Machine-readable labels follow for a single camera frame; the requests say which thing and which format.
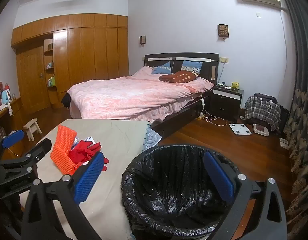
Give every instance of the white stool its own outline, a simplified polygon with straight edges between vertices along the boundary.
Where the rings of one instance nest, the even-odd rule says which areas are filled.
[[[31,119],[28,123],[24,125],[23,128],[26,129],[29,141],[30,140],[35,141],[34,136],[33,136],[34,131],[38,131],[39,133],[42,133],[41,129],[39,128],[37,124],[37,118]]]

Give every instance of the wooden floor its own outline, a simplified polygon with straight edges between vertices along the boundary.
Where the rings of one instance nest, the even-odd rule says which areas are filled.
[[[66,108],[46,108],[31,115],[38,119],[42,134],[34,134],[35,141],[27,143],[29,150],[49,131],[66,119],[70,119],[69,110]],[[292,177],[290,173],[290,160],[288,150],[280,147],[279,137],[270,134],[265,137],[253,133],[252,135],[236,135],[229,125],[216,126],[204,120],[194,120],[182,129],[160,142],[164,144],[190,143],[214,149],[231,159],[252,180],[265,181],[269,177],[276,180],[287,209],[291,202]],[[233,239],[240,237],[249,219],[254,202],[251,201],[246,209],[242,222]]]

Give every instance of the brown cushion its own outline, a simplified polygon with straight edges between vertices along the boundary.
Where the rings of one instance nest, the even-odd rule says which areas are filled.
[[[197,75],[187,70],[180,70],[172,75],[162,75],[158,79],[169,83],[187,83],[195,80]]]

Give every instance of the curtain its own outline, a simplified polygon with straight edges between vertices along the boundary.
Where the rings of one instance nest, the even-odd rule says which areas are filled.
[[[308,2],[284,1],[292,21],[297,59],[295,91],[284,129],[291,150],[291,172],[296,178],[292,187],[296,198],[287,210],[288,236],[289,239],[299,239],[308,228]]]

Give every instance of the stuffed animal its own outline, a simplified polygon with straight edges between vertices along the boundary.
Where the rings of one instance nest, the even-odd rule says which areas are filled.
[[[238,86],[239,86],[238,82],[232,82],[231,88],[238,89]]]

